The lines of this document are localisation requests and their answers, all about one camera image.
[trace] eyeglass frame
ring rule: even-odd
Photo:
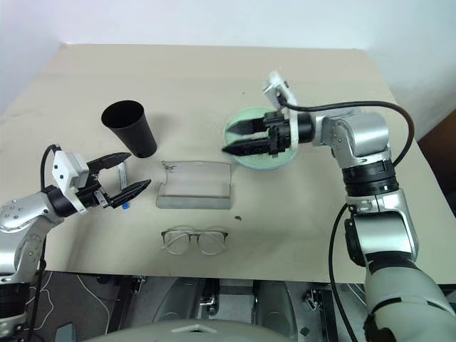
[[[165,235],[166,235],[167,233],[171,233],[171,232],[180,232],[180,233],[186,234],[186,235],[188,236],[188,239],[189,239],[189,241],[188,241],[188,246],[187,246],[186,250],[184,250],[182,253],[174,253],[174,252],[170,251],[170,250],[167,248],[167,246],[169,246],[170,243],[172,243],[172,241],[166,243],[166,242],[165,242]],[[218,253],[207,253],[207,252],[203,251],[203,250],[201,249],[201,246],[200,246],[199,242],[198,242],[198,241],[200,240],[199,237],[200,237],[201,235],[203,235],[203,234],[205,234],[205,233],[211,233],[211,232],[213,232],[213,233],[220,233],[220,234],[223,235],[223,242],[219,241],[216,237],[214,237],[214,239],[215,239],[217,242],[219,242],[219,244],[222,246],[222,251],[220,251],[220,252],[218,252]],[[228,233],[227,233],[227,232],[223,232],[223,231],[221,231],[221,230],[214,230],[214,229],[208,229],[208,230],[171,229],[171,230],[165,230],[165,231],[161,232],[160,234],[162,235],[162,240],[163,240],[163,246],[161,246],[161,249],[166,249],[166,251],[167,251],[168,253],[173,254],[173,255],[182,255],[182,254],[184,254],[184,253],[188,250],[188,247],[190,246],[190,243],[192,242],[192,237],[197,237],[197,245],[198,245],[198,247],[199,247],[198,249],[199,249],[200,252],[203,253],[204,255],[218,255],[218,254],[220,254],[220,253],[223,252],[223,249],[226,249],[226,248],[227,248],[227,247],[225,246],[225,242],[226,242],[226,240],[227,240]]]

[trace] green petri dish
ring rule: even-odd
[[[227,131],[227,128],[240,120],[248,120],[254,118],[262,118],[267,112],[271,112],[274,109],[271,107],[248,107],[240,110],[236,115],[230,119],[224,128],[224,143],[228,145],[235,140],[241,140],[246,138],[263,138],[267,137],[267,132],[255,133],[254,135],[239,135]],[[281,152],[277,157],[272,157],[267,153],[261,155],[245,155],[238,157],[232,155],[232,159],[236,160],[239,164],[249,167],[254,170],[273,170],[293,159],[296,154],[295,150],[287,149],[285,152]]]

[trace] floor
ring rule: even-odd
[[[76,340],[86,339],[104,334],[108,316],[101,304],[94,299],[81,285],[75,274],[61,272],[46,272],[43,278],[48,292],[41,292],[40,305],[35,327],[40,327],[45,316],[51,309],[48,293],[53,303],[53,311],[48,315],[43,328],[36,332],[48,342],[54,341],[56,329],[59,326],[73,322],[76,327]],[[126,326],[144,326],[152,321],[163,297],[176,278],[150,276],[142,285],[140,293],[133,297]],[[109,309],[112,311],[118,286],[112,282],[99,284],[94,276],[81,275],[81,280]],[[245,286],[251,281],[222,279],[220,285]],[[306,336],[299,334],[299,342],[319,342],[321,324],[318,310],[312,311],[302,302],[302,296],[309,290],[312,283],[288,281],[287,287],[295,310],[298,331],[307,328]],[[339,294],[359,341],[365,341],[363,322],[366,317],[366,308],[344,285],[339,286]],[[220,295],[219,313],[216,319],[243,321],[250,323],[250,314],[253,299],[251,296]],[[349,342],[348,334],[343,327],[342,320],[336,310],[336,322],[340,342]]]

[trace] beige tabletop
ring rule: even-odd
[[[302,105],[346,100],[394,101],[375,64],[357,50],[189,46],[65,46],[0,117],[0,200],[38,190],[39,163],[50,143],[87,161],[126,151],[100,116],[111,103],[142,103],[158,151],[127,161],[130,182],[152,184],[130,209],[90,210],[48,235],[48,269],[106,274],[328,281],[328,241],[343,204],[342,174],[328,147],[300,145],[278,170],[254,171],[220,152],[224,124],[239,109],[268,105],[262,86],[277,69]],[[407,128],[389,110],[393,157]],[[161,162],[232,163],[230,210],[158,209]],[[456,282],[456,221],[417,145],[397,168],[420,240],[418,266],[439,283]],[[47,182],[51,182],[48,169]],[[115,170],[101,182],[118,191]],[[182,256],[160,250],[160,232],[181,224],[223,226],[227,250]],[[362,282],[348,258],[343,227],[335,245],[336,280]]]

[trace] robotic arm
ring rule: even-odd
[[[80,155],[55,151],[53,176],[48,186],[0,209],[0,339],[11,338],[26,321],[26,301],[49,231],[76,212],[101,204],[116,208],[138,196],[150,180],[137,182],[110,197],[98,182],[102,169],[123,162],[130,153],[114,153],[85,163]]]
[[[379,113],[359,108],[297,113],[294,96],[277,73],[264,89],[276,111],[228,130],[267,138],[236,140],[233,155],[276,155],[294,142],[329,146],[346,185],[348,254],[366,268],[368,341],[455,341],[455,312],[435,282],[419,270],[418,238],[391,161],[388,127]]]

